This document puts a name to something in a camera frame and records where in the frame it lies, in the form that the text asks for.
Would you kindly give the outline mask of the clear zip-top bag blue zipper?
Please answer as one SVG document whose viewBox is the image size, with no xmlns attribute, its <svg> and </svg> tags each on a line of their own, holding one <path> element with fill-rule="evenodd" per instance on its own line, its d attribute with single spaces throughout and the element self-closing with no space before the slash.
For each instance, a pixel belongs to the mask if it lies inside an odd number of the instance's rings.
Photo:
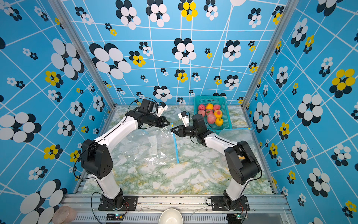
<svg viewBox="0 0 358 224">
<path fill-rule="evenodd" d="M 257 156 L 257 147 L 253 138 L 252 131 L 248 128 L 224 129 L 219 133 L 219 137 L 232 143 L 245 141 L 249 144 L 255 156 Z"/>
</svg>

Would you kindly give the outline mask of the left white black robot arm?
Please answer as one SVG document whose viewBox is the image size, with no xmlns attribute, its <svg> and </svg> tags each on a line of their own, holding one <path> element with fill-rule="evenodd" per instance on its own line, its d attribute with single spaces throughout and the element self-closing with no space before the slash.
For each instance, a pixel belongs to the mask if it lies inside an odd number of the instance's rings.
<svg viewBox="0 0 358 224">
<path fill-rule="evenodd" d="M 113 169 L 112 151 L 131 132 L 147 124 L 150 127 L 165 127 L 170 122 L 162 113 L 167 106 L 150 113 L 139 107 L 130 110 L 123 119 L 109 131 L 95 140 L 86 140 L 82 144 L 81 167 L 89 178 L 95 179 L 102 191 L 101 203 L 109 205 L 110 210 L 120 210 L 125 204 L 123 191 L 116 183 Z"/>
</svg>

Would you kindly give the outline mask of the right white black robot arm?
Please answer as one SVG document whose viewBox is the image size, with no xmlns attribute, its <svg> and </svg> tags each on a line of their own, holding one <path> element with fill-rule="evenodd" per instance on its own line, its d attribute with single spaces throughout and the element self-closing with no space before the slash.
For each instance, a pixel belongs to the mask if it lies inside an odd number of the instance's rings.
<svg viewBox="0 0 358 224">
<path fill-rule="evenodd" d="M 199 144 L 214 149 L 225 156 L 231 180 L 223 193 L 223 208 L 235 211 L 241 207 L 247 211 L 248 202 L 243 195 L 244 190 L 251 181 L 258 179 L 257 175 L 262 176 L 263 174 L 249 144 L 246 141 L 232 143 L 205 127 L 195 128 L 181 125 L 172 128 L 171 132 L 181 138 L 194 137 Z"/>
</svg>

